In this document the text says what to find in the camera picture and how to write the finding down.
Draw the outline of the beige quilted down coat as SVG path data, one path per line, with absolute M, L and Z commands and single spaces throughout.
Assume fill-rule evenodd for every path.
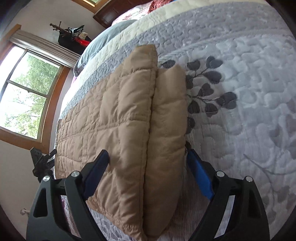
M 109 165 L 89 207 L 136 240 L 157 240 L 181 193 L 186 130 L 184 70 L 158 68 L 156 47 L 138 46 L 61 120 L 56 177 L 107 150 Z

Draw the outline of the coat rack with clothes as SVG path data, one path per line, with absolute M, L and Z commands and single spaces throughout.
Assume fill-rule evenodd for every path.
M 60 22 L 59 25 L 50 23 L 50 26 L 53 28 L 53 31 L 59 32 L 59 45 L 76 54 L 81 55 L 92 41 L 88 37 L 88 33 L 84 32 L 84 25 L 77 28 L 68 27 L 67 29 L 63 29 Z

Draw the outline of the wooden framed side window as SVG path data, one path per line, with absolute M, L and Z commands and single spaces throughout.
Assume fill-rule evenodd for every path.
M 1 140 L 48 154 L 54 115 L 70 68 L 1 37 Z

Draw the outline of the beige window curtain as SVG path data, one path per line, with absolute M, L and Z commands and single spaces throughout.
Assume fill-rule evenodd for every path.
M 10 41 L 69 68 L 74 68 L 80 58 L 79 54 L 65 47 L 22 30 L 17 30 L 12 34 Z

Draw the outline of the grey blue pillow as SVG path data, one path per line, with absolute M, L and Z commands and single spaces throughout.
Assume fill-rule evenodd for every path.
M 119 33 L 133 24 L 136 20 L 127 20 L 122 21 L 120 23 L 115 24 L 104 30 L 100 33 L 96 38 L 94 38 L 88 46 L 85 48 L 79 59 L 77 60 L 73 73 L 75 77 L 78 77 L 79 74 L 84 69 L 85 65 L 94 58 L 94 56 L 114 37 L 116 37 Z

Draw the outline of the grey floral quilted bedspread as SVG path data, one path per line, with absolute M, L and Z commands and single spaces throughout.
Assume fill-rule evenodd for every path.
M 209 204 L 186 163 L 189 148 L 228 177 L 253 178 L 275 237 L 295 208 L 295 38 L 280 14 L 265 1 L 175 1 L 153 11 L 89 60 L 64 98 L 58 127 L 143 45 L 156 47 L 158 68 L 184 70 L 187 95 L 182 189 L 157 240 L 187 240 Z M 108 240 L 136 240 L 91 212 Z

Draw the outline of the dark wooden headboard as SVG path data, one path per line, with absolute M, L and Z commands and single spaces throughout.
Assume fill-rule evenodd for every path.
M 148 0 L 113 0 L 109 1 L 103 6 L 94 16 L 95 19 L 102 27 L 108 28 L 112 22 L 126 11 L 148 3 Z

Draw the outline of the wooden framed rear window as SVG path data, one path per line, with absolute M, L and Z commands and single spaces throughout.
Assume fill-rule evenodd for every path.
M 73 2 L 79 4 L 80 6 L 86 8 L 92 13 L 96 13 L 100 10 L 109 0 L 72 0 Z

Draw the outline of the pink floral pillow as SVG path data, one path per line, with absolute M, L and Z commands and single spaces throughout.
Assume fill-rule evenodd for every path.
M 134 8 L 131 8 L 130 10 L 126 11 L 125 13 L 120 15 L 118 18 L 116 18 L 111 25 L 113 26 L 117 23 L 127 21 L 127 20 L 139 20 L 143 18 L 144 16 L 148 15 L 149 6 L 151 5 L 151 3 L 152 1 L 146 4 L 140 4 L 138 6 L 135 6 Z

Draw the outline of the red patterned cloth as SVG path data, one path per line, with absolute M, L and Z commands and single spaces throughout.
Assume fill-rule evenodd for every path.
M 151 2 L 151 4 L 149 5 L 149 10 L 148 13 L 153 12 L 154 10 L 170 3 L 173 2 L 174 0 L 154 0 Z

